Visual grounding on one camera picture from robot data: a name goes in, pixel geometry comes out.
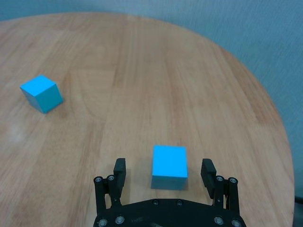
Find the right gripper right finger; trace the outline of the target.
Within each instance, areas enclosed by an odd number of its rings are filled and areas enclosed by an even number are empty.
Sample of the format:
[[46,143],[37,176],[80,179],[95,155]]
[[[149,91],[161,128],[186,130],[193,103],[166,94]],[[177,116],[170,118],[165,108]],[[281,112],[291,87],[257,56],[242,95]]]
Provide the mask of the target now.
[[239,210],[238,180],[234,177],[224,179],[216,174],[216,169],[211,159],[204,158],[201,166],[201,177],[213,206],[223,208],[226,199],[227,210]]

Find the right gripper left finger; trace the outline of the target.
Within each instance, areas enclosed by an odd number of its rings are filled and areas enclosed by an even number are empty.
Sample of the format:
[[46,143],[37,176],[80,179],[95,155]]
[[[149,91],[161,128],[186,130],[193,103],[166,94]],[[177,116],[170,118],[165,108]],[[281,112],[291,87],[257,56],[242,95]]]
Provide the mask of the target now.
[[126,161],[125,158],[116,160],[113,174],[103,178],[97,176],[94,178],[96,208],[97,213],[102,213],[106,210],[105,195],[108,194],[111,199],[111,206],[121,206],[121,194],[126,177]]

